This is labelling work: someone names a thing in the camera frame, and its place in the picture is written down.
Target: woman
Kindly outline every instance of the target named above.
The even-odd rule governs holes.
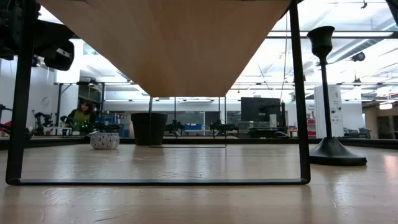
[[[90,124],[95,123],[95,113],[93,103],[85,101],[80,108],[73,110],[69,116],[76,123],[84,123],[88,121]]]

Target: cable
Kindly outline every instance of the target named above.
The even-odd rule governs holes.
[[[285,78],[286,78],[286,58],[287,58],[287,17],[286,14],[286,38],[285,38],[285,65],[284,65],[284,79],[282,81],[282,90],[280,91],[280,100],[282,101],[282,94],[284,92]]]
[[[266,81],[266,78],[265,78],[264,74],[262,73],[261,67],[260,67],[260,65],[258,63],[257,63],[257,66],[259,67],[259,70],[261,72],[261,76],[264,79],[264,82],[266,83],[268,90],[271,92],[271,97],[274,98],[274,96],[272,95],[272,90],[269,89],[269,86],[268,86],[268,83]]]
[[[11,0],[8,1],[7,10],[10,10],[10,3],[11,3]]]

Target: black candle holder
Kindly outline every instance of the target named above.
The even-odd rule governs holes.
[[[328,166],[364,166],[367,163],[366,158],[350,152],[339,140],[334,138],[331,133],[328,80],[326,75],[326,65],[328,62],[326,61],[326,56],[333,48],[331,36],[334,31],[334,27],[324,26],[311,30],[307,34],[312,44],[312,53],[317,56],[320,61],[326,124],[326,137],[316,148],[310,151],[310,162],[312,164]]]

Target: computer monitor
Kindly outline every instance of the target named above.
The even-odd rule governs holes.
[[[242,121],[269,121],[269,116],[276,114],[280,123],[282,113],[280,111],[280,99],[277,98],[241,98]]]

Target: black metal frame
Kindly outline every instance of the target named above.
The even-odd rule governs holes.
[[[303,82],[302,54],[300,43],[299,15],[297,0],[290,3],[290,26],[292,34],[292,51],[294,61],[295,92],[297,101],[298,136],[300,138],[300,177],[297,179],[259,179],[259,180],[51,180],[22,179],[22,160],[25,142],[27,106],[29,102],[30,70],[33,56],[34,24],[37,20],[37,3],[35,0],[23,0],[23,25],[21,49],[17,64],[17,75],[12,113],[11,147],[8,151],[6,182],[9,185],[295,185],[310,182],[310,161],[307,136],[307,117],[305,114],[305,93]]]

